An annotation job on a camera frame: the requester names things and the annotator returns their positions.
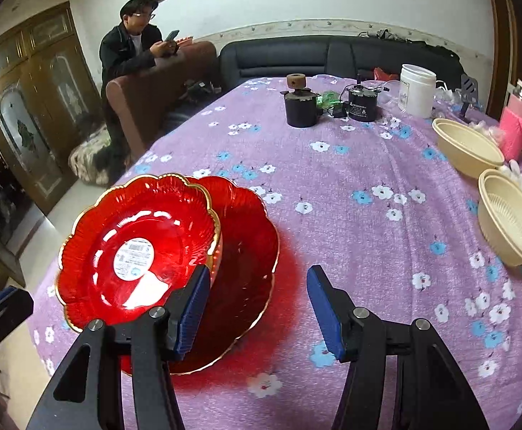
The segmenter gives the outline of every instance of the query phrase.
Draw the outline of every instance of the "purple tablecloth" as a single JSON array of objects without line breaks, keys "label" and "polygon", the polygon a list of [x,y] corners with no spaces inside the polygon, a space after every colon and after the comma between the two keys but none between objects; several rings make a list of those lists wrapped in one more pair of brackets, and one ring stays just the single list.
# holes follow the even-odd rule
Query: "purple tablecloth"
[{"label": "purple tablecloth", "polygon": [[[315,91],[350,80],[318,76]],[[222,175],[262,196],[281,241],[271,303],[214,366],[174,377],[186,428],[330,428],[348,366],[326,351],[306,270],[380,318],[429,319],[459,362],[492,430],[522,412],[522,270],[508,273],[478,227],[478,189],[439,153],[427,120],[399,113],[357,123],[323,117],[287,125],[281,79],[234,89],[159,139],[121,182],[140,173]],[[54,294],[53,262],[35,293],[30,331],[52,374],[76,334]],[[389,360],[385,400],[394,399]],[[124,376],[127,428],[135,428]],[[384,406],[380,428],[389,428]]]}]

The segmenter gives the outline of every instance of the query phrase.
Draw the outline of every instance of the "man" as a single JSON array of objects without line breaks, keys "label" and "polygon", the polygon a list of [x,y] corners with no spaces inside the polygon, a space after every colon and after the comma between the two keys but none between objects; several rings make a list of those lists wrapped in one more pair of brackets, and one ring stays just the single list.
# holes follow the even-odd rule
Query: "man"
[{"label": "man", "polygon": [[119,117],[111,108],[105,87],[112,79],[155,66],[155,59],[176,53],[174,41],[163,42],[161,32],[149,22],[157,8],[155,0],[130,0],[120,10],[121,23],[101,41],[101,101],[111,144],[94,157],[98,169],[108,170],[110,184],[125,171],[124,161],[130,153]]}]

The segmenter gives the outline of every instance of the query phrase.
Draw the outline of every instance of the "metal screw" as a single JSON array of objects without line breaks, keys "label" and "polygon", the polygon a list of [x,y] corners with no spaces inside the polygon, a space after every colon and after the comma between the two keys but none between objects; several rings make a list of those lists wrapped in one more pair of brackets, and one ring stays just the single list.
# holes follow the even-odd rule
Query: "metal screw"
[{"label": "metal screw", "polygon": [[365,307],[356,307],[356,309],[353,310],[353,314],[356,318],[366,318],[370,315],[370,312]]},{"label": "metal screw", "polygon": [[102,326],[104,326],[104,320],[100,320],[99,318],[96,318],[95,320],[92,320],[90,323],[88,323],[88,329],[91,331],[99,330]]},{"label": "metal screw", "polygon": [[428,330],[430,328],[430,322],[426,318],[419,318],[415,324],[419,330]]},{"label": "metal screw", "polygon": [[159,318],[163,317],[165,314],[165,309],[163,307],[154,307],[150,310],[150,317],[152,318]]}]

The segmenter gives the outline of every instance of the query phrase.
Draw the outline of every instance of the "smartphone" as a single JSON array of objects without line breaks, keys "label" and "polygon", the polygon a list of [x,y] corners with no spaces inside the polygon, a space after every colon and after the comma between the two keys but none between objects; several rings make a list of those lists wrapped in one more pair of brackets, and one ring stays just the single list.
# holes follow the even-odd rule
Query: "smartphone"
[{"label": "smartphone", "polygon": [[165,39],[166,42],[171,42],[172,40],[175,40],[177,37],[177,34],[179,34],[179,30],[171,31],[167,38]]}]

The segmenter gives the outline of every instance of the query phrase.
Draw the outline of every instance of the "black sofa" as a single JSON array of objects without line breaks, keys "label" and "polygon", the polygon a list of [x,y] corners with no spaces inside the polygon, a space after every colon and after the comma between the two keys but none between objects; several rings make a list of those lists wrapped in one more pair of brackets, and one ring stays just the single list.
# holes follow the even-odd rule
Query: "black sofa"
[{"label": "black sofa", "polygon": [[424,42],[398,42],[368,37],[301,35],[243,40],[227,44],[219,55],[223,90],[258,77],[331,74],[372,78],[375,67],[400,74],[405,63],[434,71],[449,89],[460,87],[464,68],[459,57],[444,47]]}]

